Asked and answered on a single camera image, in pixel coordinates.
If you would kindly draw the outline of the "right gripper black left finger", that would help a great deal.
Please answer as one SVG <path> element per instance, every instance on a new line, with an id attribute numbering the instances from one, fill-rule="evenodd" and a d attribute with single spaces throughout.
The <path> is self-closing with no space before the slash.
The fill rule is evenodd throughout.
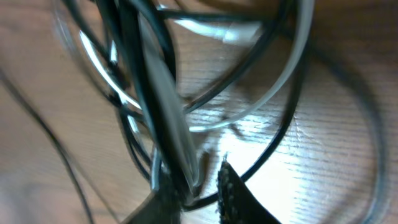
<path id="1" fill-rule="evenodd" d="M 128 215 L 122 224 L 181 224 L 182 202 L 186 199 L 187 185 L 173 180 L 167 174 L 150 178 L 150 195 Z"/>

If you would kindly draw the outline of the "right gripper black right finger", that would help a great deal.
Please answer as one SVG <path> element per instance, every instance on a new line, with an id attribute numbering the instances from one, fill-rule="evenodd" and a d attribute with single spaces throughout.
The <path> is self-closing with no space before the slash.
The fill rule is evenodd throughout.
<path id="1" fill-rule="evenodd" d="M 221 224 L 280 224 L 246 187 L 230 163 L 218 171 L 218 211 Z"/>

